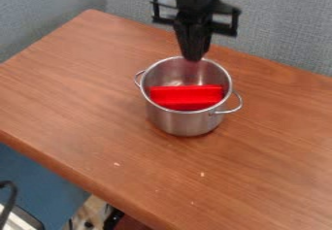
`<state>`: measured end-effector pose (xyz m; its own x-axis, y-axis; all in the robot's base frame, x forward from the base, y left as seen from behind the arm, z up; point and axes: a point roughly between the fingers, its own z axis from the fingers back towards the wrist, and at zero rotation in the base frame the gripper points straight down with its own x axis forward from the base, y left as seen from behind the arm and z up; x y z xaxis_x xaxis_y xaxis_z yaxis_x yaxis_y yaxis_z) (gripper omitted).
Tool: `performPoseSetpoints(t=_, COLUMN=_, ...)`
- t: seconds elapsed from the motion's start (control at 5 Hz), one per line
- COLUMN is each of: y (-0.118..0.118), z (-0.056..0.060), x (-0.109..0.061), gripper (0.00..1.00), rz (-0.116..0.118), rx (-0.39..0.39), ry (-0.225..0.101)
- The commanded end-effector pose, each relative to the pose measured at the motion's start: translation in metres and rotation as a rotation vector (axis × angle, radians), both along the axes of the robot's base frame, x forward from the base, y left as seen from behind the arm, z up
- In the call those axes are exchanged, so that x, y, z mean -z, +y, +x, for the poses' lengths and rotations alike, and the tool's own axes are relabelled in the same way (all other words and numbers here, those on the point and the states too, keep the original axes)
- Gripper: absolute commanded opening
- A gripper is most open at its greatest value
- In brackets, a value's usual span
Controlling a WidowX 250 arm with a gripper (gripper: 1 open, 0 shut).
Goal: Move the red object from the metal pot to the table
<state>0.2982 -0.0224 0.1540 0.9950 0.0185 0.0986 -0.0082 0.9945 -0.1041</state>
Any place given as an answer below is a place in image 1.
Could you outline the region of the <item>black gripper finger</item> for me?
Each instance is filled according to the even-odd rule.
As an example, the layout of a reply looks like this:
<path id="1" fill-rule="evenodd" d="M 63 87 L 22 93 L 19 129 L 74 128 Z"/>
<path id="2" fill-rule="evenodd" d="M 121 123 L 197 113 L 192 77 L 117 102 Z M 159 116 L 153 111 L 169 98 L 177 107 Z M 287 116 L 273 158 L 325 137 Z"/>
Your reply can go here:
<path id="1" fill-rule="evenodd" d="M 193 60 L 198 61 L 210 48 L 212 29 L 210 18 L 198 16 L 192 27 L 193 36 Z"/>
<path id="2" fill-rule="evenodd" d="M 178 44 L 184 58 L 194 61 L 194 46 L 192 45 L 192 29 L 194 22 L 188 18 L 186 14 L 177 14 L 174 20 L 174 30 L 177 34 Z"/>

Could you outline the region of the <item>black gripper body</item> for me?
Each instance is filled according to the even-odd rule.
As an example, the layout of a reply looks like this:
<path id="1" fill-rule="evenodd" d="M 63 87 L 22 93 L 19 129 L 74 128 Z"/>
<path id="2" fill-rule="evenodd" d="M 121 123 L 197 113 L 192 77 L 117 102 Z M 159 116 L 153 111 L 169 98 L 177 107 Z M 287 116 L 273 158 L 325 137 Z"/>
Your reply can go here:
<path id="1" fill-rule="evenodd" d="M 241 9 L 222 0 L 150 0 L 151 20 L 173 25 L 197 25 L 212 33 L 237 36 Z"/>

